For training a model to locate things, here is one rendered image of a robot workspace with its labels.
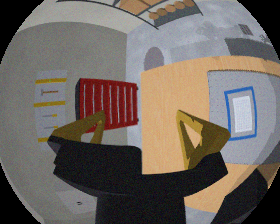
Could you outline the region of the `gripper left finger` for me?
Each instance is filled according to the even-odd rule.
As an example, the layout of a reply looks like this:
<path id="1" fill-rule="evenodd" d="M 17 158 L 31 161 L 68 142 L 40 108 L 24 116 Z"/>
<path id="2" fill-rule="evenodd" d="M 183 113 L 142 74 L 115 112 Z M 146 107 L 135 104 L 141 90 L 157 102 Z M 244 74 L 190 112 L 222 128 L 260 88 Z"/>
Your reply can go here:
<path id="1" fill-rule="evenodd" d="M 81 136 L 91 127 L 98 123 L 90 143 L 101 144 L 105 120 L 106 117 L 104 110 L 101 110 L 88 117 L 82 118 L 75 122 L 64 125 L 60 128 L 57 128 L 52 132 L 51 135 L 62 137 L 67 140 L 81 142 Z"/>

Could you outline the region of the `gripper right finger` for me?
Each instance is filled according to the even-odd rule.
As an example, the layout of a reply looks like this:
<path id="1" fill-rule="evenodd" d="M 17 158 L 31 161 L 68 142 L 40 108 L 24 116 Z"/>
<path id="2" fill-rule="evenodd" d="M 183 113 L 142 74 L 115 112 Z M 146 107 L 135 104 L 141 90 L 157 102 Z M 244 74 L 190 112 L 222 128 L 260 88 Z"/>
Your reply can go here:
<path id="1" fill-rule="evenodd" d="M 194 168 L 204 156 L 221 151 L 231 137 L 228 129 L 195 117 L 182 110 L 177 110 L 176 123 L 185 170 Z M 196 148 L 194 148 L 188 136 L 184 123 L 201 137 Z"/>

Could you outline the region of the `white well plate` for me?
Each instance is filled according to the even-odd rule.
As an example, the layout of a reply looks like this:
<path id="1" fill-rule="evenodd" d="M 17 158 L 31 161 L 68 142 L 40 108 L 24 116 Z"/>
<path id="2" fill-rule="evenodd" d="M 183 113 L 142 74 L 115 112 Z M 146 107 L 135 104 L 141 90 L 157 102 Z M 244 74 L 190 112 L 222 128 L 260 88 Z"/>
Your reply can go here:
<path id="1" fill-rule="evenodd" d="M 245 103 L 243 103 L 243 102 L 245 102 Z M 243 132 L 243 131 L 252 130 L 252 113 L 251 113 L 250 97 L 245 96 L 245 97 L 240 97 L 240 98 L 234 98 L 233 99 L 233 105 L 234 105 L 234 114 L 235 114 L 235 132 Z M 238 115 L 238 113 L 239 113 L 239 115 Z M 248 115 L 246 115 L 246 114 L 248 114 Z"/>

